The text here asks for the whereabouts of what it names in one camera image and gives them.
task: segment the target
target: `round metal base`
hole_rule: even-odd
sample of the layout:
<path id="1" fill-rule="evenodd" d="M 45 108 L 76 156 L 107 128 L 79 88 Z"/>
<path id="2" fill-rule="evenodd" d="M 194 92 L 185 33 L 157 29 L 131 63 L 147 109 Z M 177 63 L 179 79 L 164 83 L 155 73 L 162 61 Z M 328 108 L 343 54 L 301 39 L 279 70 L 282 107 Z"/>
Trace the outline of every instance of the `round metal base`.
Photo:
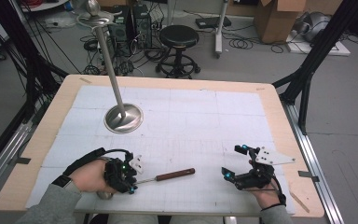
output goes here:
<path id="1" fill-rule="evenodd" d="M 112 107 L 105 115 L 104 124 L 113 133 L 130 133 L 137 129 L 142 121 L 144 114 L 141 108 L 136 105 L 124 104 L 126 117 L 123 119 L 118 106 Z"/>

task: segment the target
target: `black tape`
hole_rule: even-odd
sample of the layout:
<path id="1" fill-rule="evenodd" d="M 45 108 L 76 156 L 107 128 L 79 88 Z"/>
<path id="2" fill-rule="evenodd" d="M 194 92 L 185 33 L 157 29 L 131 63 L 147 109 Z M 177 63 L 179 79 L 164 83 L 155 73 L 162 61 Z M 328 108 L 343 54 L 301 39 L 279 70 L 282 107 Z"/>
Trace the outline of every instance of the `black tape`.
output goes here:
<path id="1" fill-rule="evenodd" d="M 312 175 L 310 172 L 308 171 L 298 171 L 298 175 L 301 177 L 308 177 L 310 179 L 312 179 L 313 182 L 319 182 L 319 177 L 317 175 Z"/>
<path id="2" fill-rule="evenodd" d="M 10 165 L 15 165 L 15 164 L 17 164 L 17 163 L 19 163 L 19 164 L 28 164 L 28 163 L 30 163 L 30 161 L 31 161 L 31 159 L 29 159 L 29 158 L 23 158 L 23 157 L 20 157 L 20 158 L 17 158 L 16 160 L 11 160 L 10 161 Z"/>

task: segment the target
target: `metal rail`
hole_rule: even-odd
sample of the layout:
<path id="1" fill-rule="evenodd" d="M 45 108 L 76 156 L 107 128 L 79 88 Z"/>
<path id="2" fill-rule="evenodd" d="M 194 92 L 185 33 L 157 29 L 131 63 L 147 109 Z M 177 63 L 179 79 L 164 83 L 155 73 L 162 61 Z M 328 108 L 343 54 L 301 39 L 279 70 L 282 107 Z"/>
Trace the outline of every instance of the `metal rail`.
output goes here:
<path id="1" fill-rule="evenodd" d="M 324 205 L 324 211 L 328 216 L 330 223 L 338 224 L 344 223 L 342 216 L 338 210 L 336 201 L 334 200 L 333 194 L 330 191 L 330 188 L 327 185 L 327 181 L 324 177 L 324 172 L 318 162 L 318 158 L 315 155 L 313 147 L 310 143 L 310 139 L 304 135 L 298 126 L 298 112 L 294 105 L 282 104 L 283 108 L 287 114 L 289 122 L 292 126 L 293 132 L 296 136 L 298 145 L 300 146 L 301 152 L 303 154 L 304 160 L 312 174 L 312 176 L 317 176 L 319 181 L 314 182 L 315 188 L 318 190 L 319 197 L 322 200 Z"/>

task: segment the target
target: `white paper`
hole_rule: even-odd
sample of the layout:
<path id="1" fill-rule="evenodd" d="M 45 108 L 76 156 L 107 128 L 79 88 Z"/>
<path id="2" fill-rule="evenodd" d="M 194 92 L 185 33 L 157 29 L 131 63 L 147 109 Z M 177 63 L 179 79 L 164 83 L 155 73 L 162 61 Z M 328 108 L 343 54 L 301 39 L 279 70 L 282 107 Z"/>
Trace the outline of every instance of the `white paper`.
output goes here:
<path id="1" fill-rule="evenodd" d="M 118 193 L 100 200 L 86 193 L 76 209 L 90 212 L 148 212 L 237 214 L 256 216 L 255 197 L 224 180 L 221 168 L 237 175 L 252 168 L 249 156 L 235 145 L 275 150 L 263 106 L 255 93 L 206 90 L 121 88 L 123 103 L 138 105 L 144 113 L 141 126 L 131 133 L 108 131 L 103 123 L 116 105 L 110 87 L 84 86 L 66 116 L 39 172 L 30 207 L 40 201 L 51 183 L 73 161 L 99 147 L 124 148 L 142 155 L 144 173 L 138 180 L 188 168 L 194 175 L 139 186 L 133 195 Z M 121 158 L 124 153 L 106 156 Z M 287 200 L 295 212 L 281 166 L 275 166 Z"/>

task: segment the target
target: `wooden handle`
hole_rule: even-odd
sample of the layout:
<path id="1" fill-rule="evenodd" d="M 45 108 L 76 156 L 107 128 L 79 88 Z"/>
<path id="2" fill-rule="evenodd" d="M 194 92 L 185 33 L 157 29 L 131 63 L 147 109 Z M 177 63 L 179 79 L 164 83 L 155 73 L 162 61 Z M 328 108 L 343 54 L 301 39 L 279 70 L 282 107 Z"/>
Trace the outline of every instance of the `wooden handle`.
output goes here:
<path id="1" fill-rule="evenodd" d="M 173 172 L 173 173 L 169 173 L 169 174 L 165 174 L 165 175 L 156 175 L 156 181 L 172 179 L 172 178 L 176 178 L 176 177 L 184 176 L 184 175 L 193 175 L 194 173 L 196 173 L 196 170 L 194 168 L 190 168 L 187 170 L 177 171 L 177 172 Z"/>

